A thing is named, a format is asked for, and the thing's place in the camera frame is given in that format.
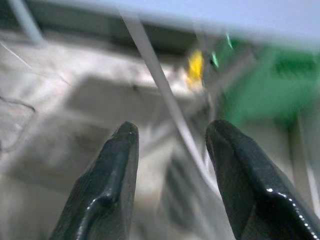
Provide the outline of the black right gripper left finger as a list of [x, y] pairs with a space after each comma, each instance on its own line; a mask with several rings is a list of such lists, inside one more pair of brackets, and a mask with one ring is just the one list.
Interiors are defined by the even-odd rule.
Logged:
[[139, 131], [125, 121], [75, 182], [48, 240], [129, 240]]

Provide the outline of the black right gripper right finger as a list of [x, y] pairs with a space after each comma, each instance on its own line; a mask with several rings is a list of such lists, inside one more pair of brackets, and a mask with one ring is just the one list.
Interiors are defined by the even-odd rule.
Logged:
[[236, 240], [320, 240], [320, 219], [252, 138], [217, 119], [205, 141]]

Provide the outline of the green plastic object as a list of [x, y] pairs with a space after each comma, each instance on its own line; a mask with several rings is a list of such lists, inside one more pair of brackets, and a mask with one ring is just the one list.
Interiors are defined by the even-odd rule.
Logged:
[[290, 129], [319, 84], [320, 52], [264, 46], [255, 66], [226, 90], [223, 118], [237, 127], [248, 120], [275, 120]]

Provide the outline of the white table leg black foot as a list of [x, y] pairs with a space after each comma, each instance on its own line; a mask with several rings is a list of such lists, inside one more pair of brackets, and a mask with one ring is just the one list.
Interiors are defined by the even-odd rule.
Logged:
[[183, 112], [175, 99], [170, 84], [163, 72], [161, 64], [147, 36], [142, 22], [134, 14], [128, 14], [124, 11], [121, 11], [120, 15], [161, 94], [174, 125], [177, 128], [190, 156], [192, 157], [201, 178], [206, 183], [208, 188], [213, 192], [213, 194], [221, 199], [222, 197], [217, 181], [211, 176], [208, 168], [203, 162], [203, 158], [197, 149], [186, 118], [184, 117]]

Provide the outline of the yellow toy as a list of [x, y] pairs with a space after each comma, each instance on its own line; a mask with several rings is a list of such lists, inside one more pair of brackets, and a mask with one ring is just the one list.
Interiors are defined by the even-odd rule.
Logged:
[[204, 69], [204, 58], [202, 51], [196, 49], [188, 58], [187, 79], [186, 84], [188, 88], [194, 89], [202, 86]]

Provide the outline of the white table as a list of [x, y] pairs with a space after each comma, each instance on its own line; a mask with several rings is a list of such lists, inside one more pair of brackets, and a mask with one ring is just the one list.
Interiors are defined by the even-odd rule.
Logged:
[[320, 0], [31, 0], [178, 29], [320, 50]]

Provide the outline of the white metal table leg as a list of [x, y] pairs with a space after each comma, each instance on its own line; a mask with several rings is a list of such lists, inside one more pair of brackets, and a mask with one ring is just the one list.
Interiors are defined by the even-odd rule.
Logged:
[[42, 32], [24, 0], [7, 0], [25, 36], [36, 46], [45, 42]]

